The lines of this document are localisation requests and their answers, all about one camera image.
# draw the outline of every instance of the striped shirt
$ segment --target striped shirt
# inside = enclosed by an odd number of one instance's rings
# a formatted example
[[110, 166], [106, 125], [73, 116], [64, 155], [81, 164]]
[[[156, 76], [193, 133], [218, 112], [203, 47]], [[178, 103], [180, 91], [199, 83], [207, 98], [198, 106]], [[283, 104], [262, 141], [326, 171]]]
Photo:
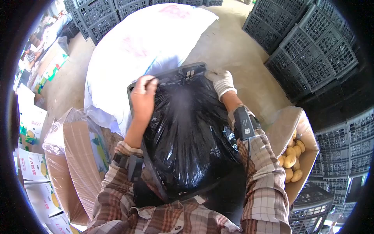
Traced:
[[35, 59], [35, 53], [33, 51], [30, 51], [30, 53], [25, 54], [25, 59], [31, 63]]
[[[235, 123], [233, 111], [229, 113], [229, 123], [231, 127]], [[127, 170], [113, 162], [96, 198], [93, 219], [84, 233], [291, 233], [285, 171], [279, 166], [264, 131], [258, 128], [255, 134], [250, 143], [250, 158], [248, 141], [237, 141], [244, 167], [249, 160], [241, 228], [194, 198], [159, 207], [135, 207], [133, 183], [127, 180]], [[116, 150], [125, 155], [142, 154], [125, 142], [119, 142]]]

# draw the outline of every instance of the potato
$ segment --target potato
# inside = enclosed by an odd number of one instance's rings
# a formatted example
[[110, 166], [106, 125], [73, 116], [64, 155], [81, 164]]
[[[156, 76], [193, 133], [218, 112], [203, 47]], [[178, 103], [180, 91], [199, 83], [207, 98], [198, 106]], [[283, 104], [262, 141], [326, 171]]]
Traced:
[[296, 141], [296, 145], [299, 146], [300, 149], [301, 149], [301, 152], [304, 153], [304, 151], [305, 151], [305, 145], [304, 145], [304, 143], [302, 141], [300, 141], [300, 140], [297, 140]]
[[299, 169], [300, 169], [300, 162], [299, 162], [299, 159], [296, 159], [295, 164], [292, 166], [292, 170], [297, 171]]
[[291, 182], [296, 182], [296, 181], [300, 180], [302, 176], [303, 176], [303, 171], [302, 170], [295, 171], [294, 175], [291, 178]]
[[294, 147], [294, 145], [295, 145], [295, 142], [294, 142], [294, 140], [291, 138], [291, 139], [289, 140], [288, 144], [287, 144], [287, 147]]
[[300, 154], [301, 154], [300, 146], [295, 145], [295, 146], [293, 147], [293, 149], [296, 151], [296, 158], [299, 158], [299, 157], [300, 157]]
[[286, 159], [283, 162], [283, 167], [285, 168], [291, 168], [296, 163], [296, 156], [295, 155], [289, 155], [286, 157]]
[[293, 155], [293, 156], [296, 157], [296, 151], [295, 151], [295, 149], [292, 148], [292, 147], [288, 147], [288, 148], [287, 148], [287, 150], [286, 150], [286, 154], [287, 154], [287, 156]]
[[290, 180], [294, 176], [294, 172], [291, 168], [284, 169], [286, 171], [286, 180]]
[[283, 157], [283, 155], [279, 156], [278, 161], [279, 161], [279, 165], [280, 165], [280, 166], [283, 166], [283, 162], [284, 162], [284, 157]]
[[294, 133], [292, 134], [292, 139], [295, 139], [296, 136], [297, 136], [297, 131], [296, 131], [296, 129], [295, 129]]

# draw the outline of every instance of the seated person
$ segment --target seated person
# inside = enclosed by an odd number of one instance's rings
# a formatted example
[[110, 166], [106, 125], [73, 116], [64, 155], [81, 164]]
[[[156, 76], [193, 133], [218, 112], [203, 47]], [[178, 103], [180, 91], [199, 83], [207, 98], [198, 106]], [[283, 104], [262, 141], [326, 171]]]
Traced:
[[31, 69], [35, 65], [35, 62], [39, 59], [39, 57], [43, 53], [43, 51], [44, 51], [43, 49], [40, 49], [37, 52], [32, 51], [30, 41], [27, 42], [27, 44], [25, 46], [25, 58], [24, 58], [24, 62], [25, 62], [27, 71], [29, 71], [29, 72], [31, 71]]

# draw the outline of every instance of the concrete floor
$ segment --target concrete floor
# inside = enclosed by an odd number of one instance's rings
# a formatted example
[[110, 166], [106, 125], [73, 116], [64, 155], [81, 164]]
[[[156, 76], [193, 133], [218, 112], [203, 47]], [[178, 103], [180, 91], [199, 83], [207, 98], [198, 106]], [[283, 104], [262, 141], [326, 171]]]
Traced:
[[[240, 0], [224, 0], [222, 6], [203, 7], [216, 15], [215, 21], [201, 35], [185, 64], [203, 61], [209, 69], [224, 68], [234, 77], [238, 96], [267, 126], [273, 115], [291, 103], [263, 63], [269, 57], [244, 31], [242, 26], [253, 4]], [[70, 57], [53, 81], [45, 84], [41, 94], [48, 111], [42, 139], [54, 119], [69, 108], [83, 108], [88, 64], [95, 45], [79, 33], [69, 44]]]

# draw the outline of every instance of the hand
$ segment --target hand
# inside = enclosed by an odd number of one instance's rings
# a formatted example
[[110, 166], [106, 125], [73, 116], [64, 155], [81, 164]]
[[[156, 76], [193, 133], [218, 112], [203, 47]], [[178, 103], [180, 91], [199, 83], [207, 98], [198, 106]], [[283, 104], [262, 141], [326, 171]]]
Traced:
[[154, 76], [142, 76], [138, 79], [130, 98], [134, 109], [134, 120], [148, 125], [154, 109], [154, 95], [158, 79]]
[[234, 88], [233, 77], [229, 71], [222, 69], [206, 71], [205, 77], [213, 82], [219, 101], [221, 101], [221, 97], [228, 91], [237, 93], [237, 90]]

